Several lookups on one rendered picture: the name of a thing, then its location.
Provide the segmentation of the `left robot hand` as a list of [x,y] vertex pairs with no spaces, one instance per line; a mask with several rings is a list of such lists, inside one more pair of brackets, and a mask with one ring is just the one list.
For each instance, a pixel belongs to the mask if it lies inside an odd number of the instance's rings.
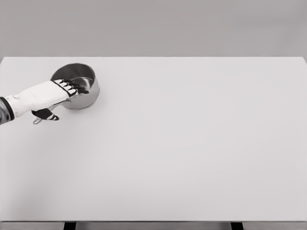
[[88,93],[85,87],[73,80],[48,80],[19,94],[18,99],[21,105],[16,114],[23,115],[31,111],[33,115],[42,120],[57,121],[59,117],[51,111],[50,107]]

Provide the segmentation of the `steel pot with long handle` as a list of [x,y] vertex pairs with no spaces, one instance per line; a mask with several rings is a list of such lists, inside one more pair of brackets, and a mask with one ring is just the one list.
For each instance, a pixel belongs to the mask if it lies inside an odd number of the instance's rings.
[[35,125],[42,120],[58,121],[59,117],[55,115],[52,110],[59,105],[71,110],[84,109],[91,106],[97,100],[100,94],[100,88],[96,74],[93,68],[87,64],[67,64],[56,70],[52,74],[51,80],[65,80],[75,82],[84,90],[88,91],[88,93],[81,93],[77,96],[73,96],[62,103],[51,105],[47,108],[44,108],[43,110],[32,110],[31,113],[36,117],[36,119],[33,121],[33,124]]

